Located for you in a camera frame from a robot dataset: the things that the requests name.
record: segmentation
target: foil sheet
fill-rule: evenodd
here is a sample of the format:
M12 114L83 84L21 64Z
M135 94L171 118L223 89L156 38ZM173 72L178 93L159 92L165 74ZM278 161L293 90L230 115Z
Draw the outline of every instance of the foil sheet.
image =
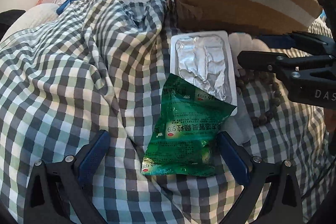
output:
M178 74L187 82L231 103L227 55L218 35L190 36L176 42Z

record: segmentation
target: gingham cloth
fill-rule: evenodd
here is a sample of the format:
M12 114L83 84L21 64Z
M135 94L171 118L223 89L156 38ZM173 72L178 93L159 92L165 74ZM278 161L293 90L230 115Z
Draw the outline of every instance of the gingham cloth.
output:
M56 21L0 44L0 199L19 223L34 162L76 154L99 129L109 131L111 141L91 194L109 223L218 223L238 198L242 187L219 155L213 177L141 175L169 75L170 37L178 33L174 17L165 14L165 0L75 1ZM295 162L304 194L333 160L323 111L289 102L283 86L281 92L275 119L256 128L244 147L268 162ZM268 110L270 94L259 81L247 86L244 100L251 116ZM334 175L332 169L303 200L305 220ZM266 193L267 186L250 221Z

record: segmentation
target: green medicine packet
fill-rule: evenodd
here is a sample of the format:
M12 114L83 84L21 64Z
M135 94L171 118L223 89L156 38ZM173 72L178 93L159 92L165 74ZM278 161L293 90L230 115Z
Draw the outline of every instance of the green medicine packet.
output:
M216 135L235 108L169 75L162 91L160 118L142 161L142 174L214 175Z

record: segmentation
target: metal screw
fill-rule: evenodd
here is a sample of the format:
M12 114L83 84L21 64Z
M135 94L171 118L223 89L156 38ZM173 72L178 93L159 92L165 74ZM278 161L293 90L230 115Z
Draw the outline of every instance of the metal screw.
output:
M42 161L41 160L37 160L34 164L35 164L35 166L40 166L42 164Z
M70 155L65 158L66 162L72 162L74 160L74 156Z
M293 71L292 72L292 76L294 77L294 78L300 78L300 74L297 72L297 71Z
M261 163L262 159L259 156L254 156L253 161L259 164Z
M285 160L285 165L286 165L287 167L291 167L291 166L292 166L292 163L291 163L290 160Z

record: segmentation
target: white plastic tray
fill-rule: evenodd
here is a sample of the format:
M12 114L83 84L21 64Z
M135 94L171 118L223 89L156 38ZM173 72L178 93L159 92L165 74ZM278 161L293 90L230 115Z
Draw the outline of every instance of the white plastic tray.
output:
M233 61L232 61L232 54L231 54L231 48L227 36L226 31L208 31L208 32L194 32L194 33L184 33L184 34L178 34L174 35L171 38L171 45L170 45L170 73L179 75L178 73L178 65L179 62L177 60L177 52L176 52L176 42L181 38L187 38L189 36L195 36L195 35L218 35L220 36L223 41L223 49L226 52L227 55L227 61L228 61L228 75L229 75L229 81L230 81L230 90L231 90L231 105L237 106L237 91L236 91L236 80L235 80L235 73L233 68ZM234 116L237 114L237 108L231 113L231 116Z

